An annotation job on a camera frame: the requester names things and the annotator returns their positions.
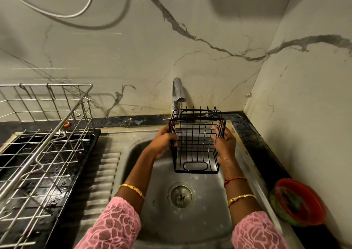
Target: gold bangle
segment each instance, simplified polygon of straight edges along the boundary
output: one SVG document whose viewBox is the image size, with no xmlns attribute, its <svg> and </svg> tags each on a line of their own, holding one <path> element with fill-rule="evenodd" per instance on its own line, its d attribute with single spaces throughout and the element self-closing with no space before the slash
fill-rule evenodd
<svg viewBox="0 0 352 249">
<path fill-rule="evenodd" d="M 145 197 L 143 196 L 142 192 L 141 192 L 140 189 L 138 189 L 137 187 L 134 187 L 133 185 L 129 185 L 129 184 L 121 184 L 121 185 L 119 186 L 119 189 L 120 189 L 122 186 L 127 186 L 127 187 L 131 188 L 132 190 L 135 190 L 135 191 L 143 198 L 143 200 L 145 199 Z"/>
<path fill-rule="evenodd" d="M 257 198 L 256 198 L 254 195 L 252 195 L 252 194 L 244 194 L 244 195 L 240 195 L 240 196 L 231 198 L 231 199 L 227 202 L 227 206 L 230 208 L 230 206 L 231 206 L 234 202 L 236 202 L 238 199 L 245 198 L 245 197 L 254 197 L 255 199 L 257 199 Z"/>
</svg>

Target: hand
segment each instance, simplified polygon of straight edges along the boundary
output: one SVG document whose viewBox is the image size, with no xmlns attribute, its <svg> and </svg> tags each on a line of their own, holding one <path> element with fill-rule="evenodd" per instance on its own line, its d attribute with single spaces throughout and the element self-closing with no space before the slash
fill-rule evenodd
<svg viewBox="0 0 352 249">
<path fill-rule="evenodd" d="M 162 129 L 158 131 L 152 142 L 146 147 L 153 153 L 153 159 L 160 158 L 167 149 L 170 148 L 170 140 L 178 140 L 178 136 L 175 133 L 169 133 L 169 124 L 166 124 Z"/>
<path fill-rule="evenodd" d="M 213 125 L 213 130 L 219 135 L 219 129 L 217 126 Z M 215 149 L 219 153 L 218 162 L 221 166 L 225 161 L 235 160 L 236 138 L 227 127 L 225 128 L 223 138 L 217 138 L 215 135 L 212 135 L 212 139 L 215 141 Z"/>
</svg>

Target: faucet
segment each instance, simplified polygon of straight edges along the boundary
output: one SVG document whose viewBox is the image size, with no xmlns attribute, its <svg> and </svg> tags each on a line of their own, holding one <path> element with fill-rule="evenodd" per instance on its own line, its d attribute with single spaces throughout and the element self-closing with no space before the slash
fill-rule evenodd
<svg viewBox="0 0 352 249">
<path fill-rule="evenodd" d="M 173 81 L 173 104 L 171 107 L 171 117 L 175 110 L 181 109 L 182 102 L 185 102 L 186 98 L 184 97 L 184 91 L 182 86 L 182 81 L 180 78 L 174 78 Z"/>
</svg>

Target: drain strainer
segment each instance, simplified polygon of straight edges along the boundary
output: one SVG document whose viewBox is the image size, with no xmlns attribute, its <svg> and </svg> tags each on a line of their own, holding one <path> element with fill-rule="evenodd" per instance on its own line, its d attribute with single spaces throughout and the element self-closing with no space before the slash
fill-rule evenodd
<svg viewBox="0 0 352 249">
<path fill-rule="evenodd" d="M 193 189 L 187 183 L 175 183 L 169 189 L 169 201 L 176 207 L 185 208 L 192 202 Z"/>
</svg>

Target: red thread bracelet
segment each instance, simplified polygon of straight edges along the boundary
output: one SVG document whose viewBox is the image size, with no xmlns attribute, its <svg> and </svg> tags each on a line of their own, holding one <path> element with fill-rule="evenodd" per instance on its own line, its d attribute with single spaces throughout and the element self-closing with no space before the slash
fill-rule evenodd
<svg viewBox="0 0 352 249">
<path fill-rule="evenodd" d="M 228 184 L 231 180 L 236 180 L 236 179 L 247 180 L 247 179 L 246 179 L 245 177 L 243 177 L 243 176 L 232 177 L 232 178 L 229 178 L 229 179 L 227 179 L 227 180 L 224 181 L 223 187 L 225 188 L 226 184 Z"/>
</svg>

